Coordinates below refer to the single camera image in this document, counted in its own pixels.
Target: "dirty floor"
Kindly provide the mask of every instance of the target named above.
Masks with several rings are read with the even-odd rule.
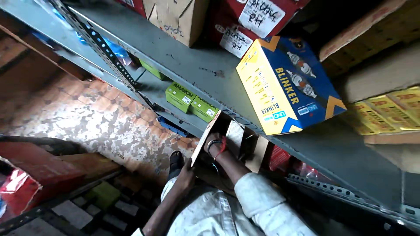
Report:
[[[0,134],[75,141],[160,185],[169,155],[189,157],[199,140],[163,128],[154,112],[100,80],[61,74],[42,91],[0,103]]]

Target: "red thread bracelet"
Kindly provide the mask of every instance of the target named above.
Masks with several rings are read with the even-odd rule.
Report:
[[[221,154],[222,152],[224,152],[225,149],[226,149],[226,137],[225,136],[222,136],[222,147],[221,147],[219,153],[214,157],[214,160],[216,160],[217,156],[219,154]]]

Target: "green box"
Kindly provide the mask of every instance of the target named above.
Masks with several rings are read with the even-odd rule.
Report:
[[[100,185],[89,190],[84,195],[84,198],[86,200],[94,199],[95,206],[104,211],[107,211],[118,201],[120,195],[121,192],[118,189],[116,189],[108,182],[103,181]]]
[[[200,117],[207,123],[209,123],[219,111],[219,109],[199,96],[196,96],[192,101],[190,110],[194,115]]]
[[[158,77],[160,80],[163,80],[166,75],[160,73],[157,69],[155,69],[154,67],[152,67],[151,65],[145,63],[144,61],[140,60],[140,63],[142,64],[142,66],[148,70],[150,73],[154,74],[156,77]]]
[[[188,112],[188,108],[191,105],[192,101],[196,97],[188,89],[182,87],[177,82],[173,82],[167,89],[166,89],[166,101],[170,104],[173,104],[184,113]]]

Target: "foot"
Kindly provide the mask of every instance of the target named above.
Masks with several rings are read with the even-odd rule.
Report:
[[[184,166],[184,158],[182,157],[182,153],[180,151],[174,151],[169,158],[169,172],[182,169]]]

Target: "white shirt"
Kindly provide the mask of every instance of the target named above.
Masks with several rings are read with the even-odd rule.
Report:
[[[175,180],[165,185],[161,200]],[[264,177],[244,175],[235,185],[235,194],[237,198],[210,186],[192,189],[167,235],[315,235]],[[132,236],[143,235],[137,229]]]

